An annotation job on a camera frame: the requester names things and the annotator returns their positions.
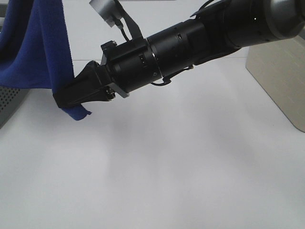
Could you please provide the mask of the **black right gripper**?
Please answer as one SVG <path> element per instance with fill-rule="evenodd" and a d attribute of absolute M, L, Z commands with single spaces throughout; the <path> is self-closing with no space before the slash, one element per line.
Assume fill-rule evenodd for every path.
<path fill-rule="evenodd" d="M 56 93 L 59 108 L 71 108 L 87 102 L 109 102 L 115 92 L 126 98 L 129 93 L 162 78 L 162 73 L 145 38 L 118 45 L 109 41 L 101 45 L 101 64 L 88 62 L 67 85 Z"/>

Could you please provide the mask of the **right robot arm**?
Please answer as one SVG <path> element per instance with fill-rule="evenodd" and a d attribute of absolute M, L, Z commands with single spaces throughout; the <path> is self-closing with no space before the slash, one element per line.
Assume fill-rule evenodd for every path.
<path fill-rule="evenodd" d="M 158 80 L 168 85 L 181 72 L 243 47 L 293 38 L 305 25 L 302 0 L 209 0 L 191 19 L 144 38 L 117 0 L 90 5 L 110 26 L 127 26 L 131 38 L 103 44 L 102 61 L 87 63 L 53 95 L 60 108 L 108 102 L 117 94 L 126 98 Z"/>

